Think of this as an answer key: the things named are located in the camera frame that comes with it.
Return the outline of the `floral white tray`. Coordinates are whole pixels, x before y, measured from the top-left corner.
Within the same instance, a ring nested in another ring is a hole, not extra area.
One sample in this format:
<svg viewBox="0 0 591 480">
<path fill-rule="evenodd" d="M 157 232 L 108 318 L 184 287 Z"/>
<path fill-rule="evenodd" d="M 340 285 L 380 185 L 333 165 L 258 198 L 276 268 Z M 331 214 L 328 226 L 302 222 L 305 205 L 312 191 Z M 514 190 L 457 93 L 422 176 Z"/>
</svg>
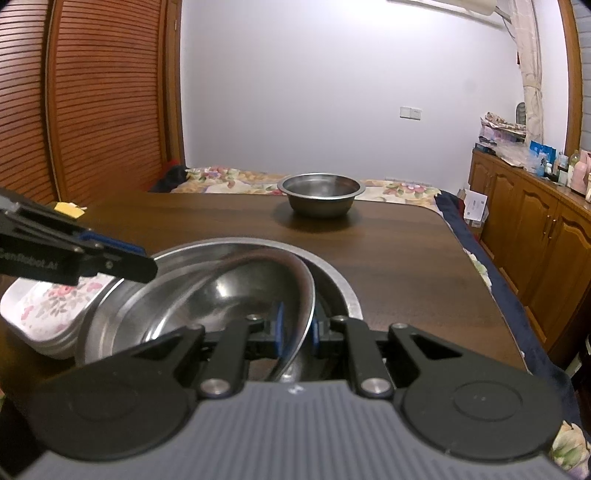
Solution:
<svg viewBox="0 0 591 480">
<path fill-rule="evenodd" d="M 105 274 L 83 277 L 75 286 L 19 278 L 1 298 L 1 316 L 37 353 L 68 359 L 84 315 L 112 281 Z"/>
</svg>

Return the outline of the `small steel bowl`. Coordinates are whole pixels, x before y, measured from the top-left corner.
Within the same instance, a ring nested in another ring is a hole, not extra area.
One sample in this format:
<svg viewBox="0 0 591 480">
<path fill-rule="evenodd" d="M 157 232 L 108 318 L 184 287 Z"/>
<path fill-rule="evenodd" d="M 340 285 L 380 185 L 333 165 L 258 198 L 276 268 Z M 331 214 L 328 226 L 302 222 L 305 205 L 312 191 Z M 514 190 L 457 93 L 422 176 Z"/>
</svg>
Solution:
<svg viewBox="0 0 591 480">
<path fill-rule="evenodd" d="M 351 177 L 332 173 L 287 176 L 277 184 L 295 213 L 308 218 L 346 216 L 366 186 Z"/>
</svg>

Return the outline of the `black clothing on bed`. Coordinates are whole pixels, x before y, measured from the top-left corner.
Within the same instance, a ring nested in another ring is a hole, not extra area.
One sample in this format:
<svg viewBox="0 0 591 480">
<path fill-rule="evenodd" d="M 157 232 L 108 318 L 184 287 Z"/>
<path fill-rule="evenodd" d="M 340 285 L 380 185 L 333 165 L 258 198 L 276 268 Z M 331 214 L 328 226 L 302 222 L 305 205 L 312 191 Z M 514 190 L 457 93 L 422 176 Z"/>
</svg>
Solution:
<svg viewBox="0 0 591 480">
<path fill-rule="evenodd" d="M 150 193 L 170 193 L 187 179 L 187 171 L 184 165 L 176 160 L 171 160 L 164 165 L 161 177 L 149 189 Z"/>
</svg>

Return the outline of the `louvered wooden wardrobe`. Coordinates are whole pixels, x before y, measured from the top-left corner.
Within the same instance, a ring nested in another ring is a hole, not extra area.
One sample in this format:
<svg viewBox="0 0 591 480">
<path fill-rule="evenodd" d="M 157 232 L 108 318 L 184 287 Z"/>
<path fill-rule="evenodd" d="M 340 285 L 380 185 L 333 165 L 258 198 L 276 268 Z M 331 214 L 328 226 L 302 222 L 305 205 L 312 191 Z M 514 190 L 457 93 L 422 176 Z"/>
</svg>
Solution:
<svg viewBox="0 0 591 480">
<path fill-rule="evenodd" d="M 1 5 L 1 185 L 93 203 L 184 161 L 177 1 Z"/>
</svg>

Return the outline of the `white box on floor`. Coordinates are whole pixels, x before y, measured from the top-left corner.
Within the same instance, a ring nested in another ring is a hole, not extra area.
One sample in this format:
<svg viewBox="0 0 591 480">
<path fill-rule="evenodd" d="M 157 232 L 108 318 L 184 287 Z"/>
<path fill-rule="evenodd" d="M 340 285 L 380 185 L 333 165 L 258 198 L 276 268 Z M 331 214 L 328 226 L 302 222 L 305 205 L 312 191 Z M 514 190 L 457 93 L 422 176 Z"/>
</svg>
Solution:
<svg viewBox="0 0 591 480">
<path fill-rule="evenodd" d="M 468 222 L 482 222 L 487 212 L 487 203 L 487 195 L 467 190 L 464 199 L 464 219 Z"/>
</svg>

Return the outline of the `wooden sideboard cabinet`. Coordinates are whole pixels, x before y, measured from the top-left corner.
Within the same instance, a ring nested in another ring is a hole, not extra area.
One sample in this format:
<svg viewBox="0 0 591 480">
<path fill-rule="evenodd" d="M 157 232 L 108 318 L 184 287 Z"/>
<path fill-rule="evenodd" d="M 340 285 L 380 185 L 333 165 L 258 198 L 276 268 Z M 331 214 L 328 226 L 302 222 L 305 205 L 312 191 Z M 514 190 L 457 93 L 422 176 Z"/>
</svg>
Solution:
<svg viewBox="0 0 591 480">
<path fill-rule="evenodd" d="M 566 367 L 590 328 L 589 204 L 480 150 L 469 185 L 488 197 L 481 246 L 551 360 Z"/>
</svg>

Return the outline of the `pile of folded fabrics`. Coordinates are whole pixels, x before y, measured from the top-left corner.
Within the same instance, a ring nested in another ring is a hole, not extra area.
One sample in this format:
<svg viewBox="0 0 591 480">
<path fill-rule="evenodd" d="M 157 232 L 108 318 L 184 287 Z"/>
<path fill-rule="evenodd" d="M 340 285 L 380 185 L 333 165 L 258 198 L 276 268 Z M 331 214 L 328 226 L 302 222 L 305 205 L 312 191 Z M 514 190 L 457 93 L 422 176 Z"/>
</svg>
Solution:
<svg viewBox="0 0 591 480">
<path fill-rule="evenodd" d="M 498 146 L 501 144 L 524 144 L 526 126 L 508 122 L 499 115 L 487 112 L 480 118 L 481 128 L 479 142 L 483 145 Z"/>
</svg>

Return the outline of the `floral bed quilt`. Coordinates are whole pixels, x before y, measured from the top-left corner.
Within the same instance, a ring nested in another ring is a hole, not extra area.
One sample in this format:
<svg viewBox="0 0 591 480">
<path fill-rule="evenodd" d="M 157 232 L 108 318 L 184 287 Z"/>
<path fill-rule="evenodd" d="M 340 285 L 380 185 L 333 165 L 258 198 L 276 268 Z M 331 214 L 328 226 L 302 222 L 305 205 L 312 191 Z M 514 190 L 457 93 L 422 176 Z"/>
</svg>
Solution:
<svg viewBox="0 0 591 480">
<path fill-rule="evenodd" d="M 174 184 L 174 193 L 277 195 L 283 175 L 211 166 L 183 170 L 180 178 L 182 181 Z M 550 360 L 521 303 L 462 220 L 460 199 L 436 187 L 411 181 L 370 179 L 363 183 L 366 191 L 360 196 L 362 200 L 415 205 L 443 216 L 508 322 L 528 370 L 549 381 L 560 396 L 564 420 L 551 447 L 552 459 L 572 478 L 588 479 L 590 435 L 579 426 L 581 416 L 571 378 Z"/>
</svg>

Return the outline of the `blue picture box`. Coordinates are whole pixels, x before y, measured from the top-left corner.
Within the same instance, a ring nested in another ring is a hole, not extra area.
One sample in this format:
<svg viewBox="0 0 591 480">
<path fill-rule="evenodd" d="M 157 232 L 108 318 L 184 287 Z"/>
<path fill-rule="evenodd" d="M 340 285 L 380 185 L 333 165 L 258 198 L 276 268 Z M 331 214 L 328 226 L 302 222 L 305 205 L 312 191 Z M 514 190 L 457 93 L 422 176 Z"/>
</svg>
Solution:
<svg viewBox="0 0 591 480">
<path fill-rule="evenodd" d="M 528 169 L 536 176 L 552 174 L 556 160 L 556 150 L 545 144 L 531 141 L 529 145 Z"/>
</svg>

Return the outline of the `pink thermos jug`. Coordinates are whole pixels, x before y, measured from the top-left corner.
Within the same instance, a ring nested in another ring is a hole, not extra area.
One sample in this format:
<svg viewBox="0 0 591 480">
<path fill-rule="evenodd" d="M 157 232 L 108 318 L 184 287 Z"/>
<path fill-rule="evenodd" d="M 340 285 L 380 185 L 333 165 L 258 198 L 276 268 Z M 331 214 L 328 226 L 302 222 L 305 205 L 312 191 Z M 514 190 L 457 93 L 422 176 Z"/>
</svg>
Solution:
<svg viewBox="0 0 591 480">
<path fill-rule="evenodd" d="M 588 175 L 590 173 L 590 153 L 586 150 L 581 150 L 579 153 L 579 160 L 574 164 L 573 175 L 571 179 L 570 188 L 585 196 L 587 194 Z"/>
</svg>

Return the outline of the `white air conditioner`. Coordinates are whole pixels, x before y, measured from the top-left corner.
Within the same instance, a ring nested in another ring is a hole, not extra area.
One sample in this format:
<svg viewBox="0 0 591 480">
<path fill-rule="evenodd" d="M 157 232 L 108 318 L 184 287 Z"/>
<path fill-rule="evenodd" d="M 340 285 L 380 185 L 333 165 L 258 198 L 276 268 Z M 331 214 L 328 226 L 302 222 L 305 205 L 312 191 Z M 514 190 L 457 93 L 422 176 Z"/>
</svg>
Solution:
<svg viewBox="0 0 591 480">
<path fill-rule="evenodd" d="M 510 14 L 499 6 L 498 1 L 400 0 L 400 3 L 475 20 L 488 21 L 498 17 L 511 22 Z"/>
</svg>

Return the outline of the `cream tied curtain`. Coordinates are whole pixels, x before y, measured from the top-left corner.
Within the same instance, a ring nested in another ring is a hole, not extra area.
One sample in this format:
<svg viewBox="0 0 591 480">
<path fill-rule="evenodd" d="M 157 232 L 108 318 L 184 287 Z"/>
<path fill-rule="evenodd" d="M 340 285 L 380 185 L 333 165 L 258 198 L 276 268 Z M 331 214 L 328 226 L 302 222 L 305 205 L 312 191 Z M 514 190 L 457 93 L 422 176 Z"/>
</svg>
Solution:
<svg viewBox="0 0 591 480">
<path fill-rule="evenodd" d="M 542 143 L 544 137 L 543 70 L 535 9 L 530 0 L 512 0 L 509 6 L 523 83 L 526 142 Z"/>
</svg>

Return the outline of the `white wall switch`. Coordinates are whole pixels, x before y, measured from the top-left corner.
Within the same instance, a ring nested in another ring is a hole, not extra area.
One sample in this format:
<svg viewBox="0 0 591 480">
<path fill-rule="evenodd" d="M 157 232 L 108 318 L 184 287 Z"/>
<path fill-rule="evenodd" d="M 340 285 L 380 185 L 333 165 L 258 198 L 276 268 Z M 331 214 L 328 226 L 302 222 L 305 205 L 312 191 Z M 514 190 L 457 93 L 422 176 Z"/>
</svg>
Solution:
<svg viewBox="0 0 591 480">
<path fill-rule="evenodd" d="M 422 110 L 419 108 L 402 106 L 400 108 L 400 117 L 403 119 L 420 121 L 422 119 Z"/>
</svg>

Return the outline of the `wooden window frame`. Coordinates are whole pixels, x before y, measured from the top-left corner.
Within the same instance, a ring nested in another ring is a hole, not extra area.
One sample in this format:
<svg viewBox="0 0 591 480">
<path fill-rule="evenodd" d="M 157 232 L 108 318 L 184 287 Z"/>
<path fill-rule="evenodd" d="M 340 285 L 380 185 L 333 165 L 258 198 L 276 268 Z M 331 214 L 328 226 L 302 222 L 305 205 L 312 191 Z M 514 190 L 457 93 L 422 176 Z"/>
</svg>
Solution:
<svg viewBox="0 0 591 480">
<path fill-rule="evenodd" d="M 568 116 L 565 153 L 570 155 L 580 148 L 583 120 L 583 80 L 579 36 L 570 0 L 558 1 L 565 37 L 568 68 Z"/>
</svg>

